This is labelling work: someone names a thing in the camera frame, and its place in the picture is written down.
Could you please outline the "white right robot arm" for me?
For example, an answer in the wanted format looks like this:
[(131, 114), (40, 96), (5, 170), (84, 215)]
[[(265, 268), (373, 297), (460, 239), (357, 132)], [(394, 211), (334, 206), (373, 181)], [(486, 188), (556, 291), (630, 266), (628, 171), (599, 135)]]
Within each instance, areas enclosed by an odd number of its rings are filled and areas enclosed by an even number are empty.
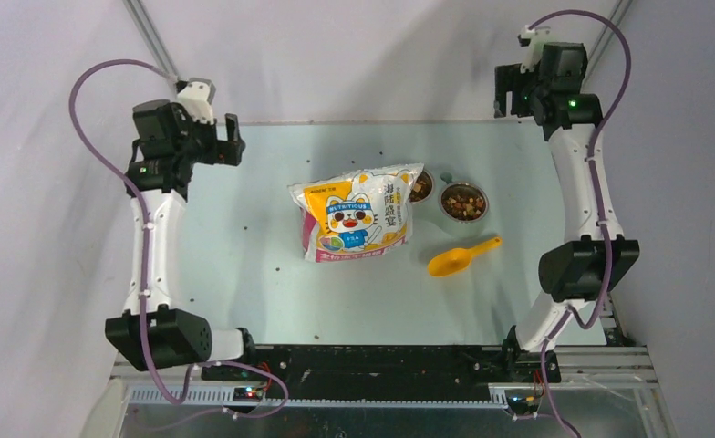
[(551, 152), (565, 208), (565, 237), (543, 254), (541, 293), (514, 326), (501, 357), (504, 375), (525, 381), (538, 368), (535, 353), (550, 350), (574, 318), (591, 326), (609, 292), (640, 255), (614, 211), (603, 165), (600, 99), (582, 84), (588, 58), (580, 43), (532, 43), (524, 62), (495, 69), (495, 115), (531, 117)]

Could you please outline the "yellow plastic scoop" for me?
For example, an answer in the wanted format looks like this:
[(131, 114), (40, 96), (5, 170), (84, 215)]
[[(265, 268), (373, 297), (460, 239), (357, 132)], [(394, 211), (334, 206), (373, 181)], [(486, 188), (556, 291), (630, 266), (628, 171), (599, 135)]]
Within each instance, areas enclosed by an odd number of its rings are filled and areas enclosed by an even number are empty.
[(470, 248), (452, 248), (434, 256), (427, 265), (427, 272), (433, 277), (451, 276), (469, 268), (474, 258), (484, 255), (503, 244), (500, 236), (483, 241)]

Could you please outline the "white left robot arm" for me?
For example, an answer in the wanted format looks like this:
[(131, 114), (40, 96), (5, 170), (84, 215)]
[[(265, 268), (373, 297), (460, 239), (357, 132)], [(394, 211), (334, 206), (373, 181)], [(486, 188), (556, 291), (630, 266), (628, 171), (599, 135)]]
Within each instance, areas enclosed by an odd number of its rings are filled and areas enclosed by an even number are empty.
[(126, 177), (135, 225), (133, 278), (122, 313), (105, 322), (105, 337), (136, 370), (204, 362), (212, 354), (208, 320), (181, 297), (180, 230), (188, 186), (198, 164), (237, 166), (245, 149), (236, 115), (216, 122), (166, 99), (134, 107), (138, 137)]

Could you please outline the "pet food bag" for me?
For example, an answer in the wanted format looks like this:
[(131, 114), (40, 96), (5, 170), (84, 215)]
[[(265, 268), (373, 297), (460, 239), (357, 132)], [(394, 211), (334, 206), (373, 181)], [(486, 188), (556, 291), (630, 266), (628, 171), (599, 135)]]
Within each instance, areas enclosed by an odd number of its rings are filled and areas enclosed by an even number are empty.
[(423, 165), (396, 164), (300, 182), (288, 191), (300, 208), (304, 259), (314, 263), (382, 256), (413, 233), (413, 192)]

